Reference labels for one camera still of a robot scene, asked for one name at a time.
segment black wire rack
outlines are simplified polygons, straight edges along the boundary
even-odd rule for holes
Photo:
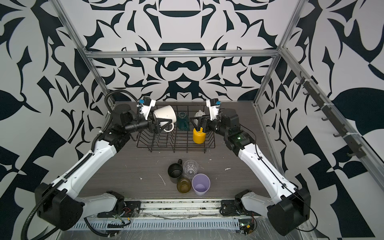
[[[176,116],[180,112],[186,113],[190,118],[195,116],[199,110],[203,111],[206,115],[209,114],[209,109],[205,103],[195,103],[189,105],[180,105],[177,103],[156,103],[156,106],[152,108],[153,112],[156,109],[171,105],[175,110]],[[196,144],[193,141],[193,125],[189,122],[190,131],[180,130],[177,126],[177,122],[174,124],[174,129],[171,132],[162,131],[160,134],[153,134],[148,130],[144,130],[139,134],[137,139],[137,147],[148,148],[152,151],[201,151],[206,152],[207,149],[215,148],[215,134],[208,132],[205,141],[201,144]]]

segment white mug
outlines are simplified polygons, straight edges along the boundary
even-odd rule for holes
[[[172,125],[172,128],[170,130],[164,129],[165,132],[171,132],[174,129],[174,123],[176,122],[176,114],[175,114],[175,110],[173,110],[173,108],[170,105],[154,110],[153,115],[156,118],[164,118],[164,119],[172,120],[172,123],[170,124]],[[160,122],[160,127],[164,126],[166,123],[167,122]]]

